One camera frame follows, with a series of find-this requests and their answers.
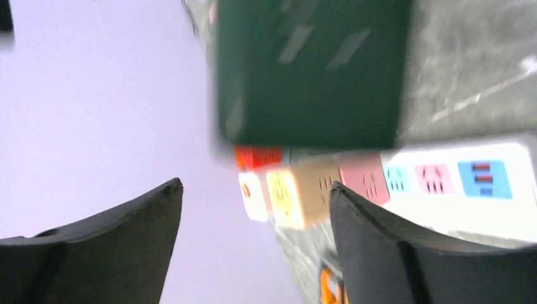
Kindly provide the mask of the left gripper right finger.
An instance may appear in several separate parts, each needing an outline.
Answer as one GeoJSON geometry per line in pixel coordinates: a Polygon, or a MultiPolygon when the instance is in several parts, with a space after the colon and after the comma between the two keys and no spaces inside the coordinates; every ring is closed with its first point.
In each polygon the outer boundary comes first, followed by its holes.
{"type": "Polygon", "coordinates": [[[350,303],[535,303],[536,247],[505,249],[419,226],[340,182],[330,193],[350,303]]]}

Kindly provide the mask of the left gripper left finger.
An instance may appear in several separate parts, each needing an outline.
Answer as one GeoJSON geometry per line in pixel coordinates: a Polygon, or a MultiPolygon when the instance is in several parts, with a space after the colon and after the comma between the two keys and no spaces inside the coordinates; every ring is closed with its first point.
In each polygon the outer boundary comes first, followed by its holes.
{"type": "Polygon", "coordinates": [[[158,303],[180,225],[178,178],[34,237],[1,240],[2,303],[158,303]]]}

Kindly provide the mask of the grey tool tray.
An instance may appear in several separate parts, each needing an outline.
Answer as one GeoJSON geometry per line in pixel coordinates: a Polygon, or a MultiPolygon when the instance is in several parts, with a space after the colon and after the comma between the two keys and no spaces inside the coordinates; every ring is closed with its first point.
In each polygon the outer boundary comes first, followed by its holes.
{"type": "Polygon", "coordinates": [[[322,255],[319,264],[319,303],[347,304],[343,273],[337,256],[331,252],[322,255]]]}

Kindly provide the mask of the pink cube socket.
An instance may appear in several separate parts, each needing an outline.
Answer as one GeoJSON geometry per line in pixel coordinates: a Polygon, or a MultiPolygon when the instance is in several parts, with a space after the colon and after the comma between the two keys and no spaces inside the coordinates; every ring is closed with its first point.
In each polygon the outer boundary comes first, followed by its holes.
{"type": "Polygon", "coordinates": [[[344,156],[338,160],[341,182],[369,201],[390,201],[379,153],[344,156]]]}

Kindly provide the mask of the tan cube socket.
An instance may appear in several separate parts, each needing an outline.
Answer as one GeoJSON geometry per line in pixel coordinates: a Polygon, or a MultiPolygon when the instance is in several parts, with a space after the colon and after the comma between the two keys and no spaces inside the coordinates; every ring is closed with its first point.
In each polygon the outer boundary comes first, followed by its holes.
{"type": "Polygon", "coordinates": [[[276,224],[303,230],[329,217],[329,197],[341,180],[334,160],[317,160],[267,171],[267,188],[276,224]]]}

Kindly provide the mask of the white power strip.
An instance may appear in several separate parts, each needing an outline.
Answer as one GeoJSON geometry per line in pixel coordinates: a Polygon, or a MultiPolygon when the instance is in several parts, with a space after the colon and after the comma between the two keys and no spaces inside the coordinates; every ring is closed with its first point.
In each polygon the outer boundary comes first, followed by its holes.
{"type": "Polygon", "coordinates": [[[536,139],[515,136],[381,154],[386,208],[463,239],[536,241],[536,139]]]}

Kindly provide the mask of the white cube socket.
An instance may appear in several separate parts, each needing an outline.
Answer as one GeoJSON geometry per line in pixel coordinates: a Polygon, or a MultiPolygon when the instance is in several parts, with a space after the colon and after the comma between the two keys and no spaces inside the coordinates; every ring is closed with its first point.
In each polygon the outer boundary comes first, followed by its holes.
{"type": "Polygon", "coordinates": [[[259,222],[268,221],[272,207],[265,176],[256,172],[240,172],[238,181],[248,218],[259,222]]]}

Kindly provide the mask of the green cube adapter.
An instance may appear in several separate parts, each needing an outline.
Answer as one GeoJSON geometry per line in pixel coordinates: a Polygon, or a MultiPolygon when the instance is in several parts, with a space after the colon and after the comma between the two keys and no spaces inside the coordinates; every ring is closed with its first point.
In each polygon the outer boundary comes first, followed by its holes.
{"type": "Polygon", "coordinates": [[[412,1],[220,1],[217,117],[231,144],[389,149],[412,1]]]}

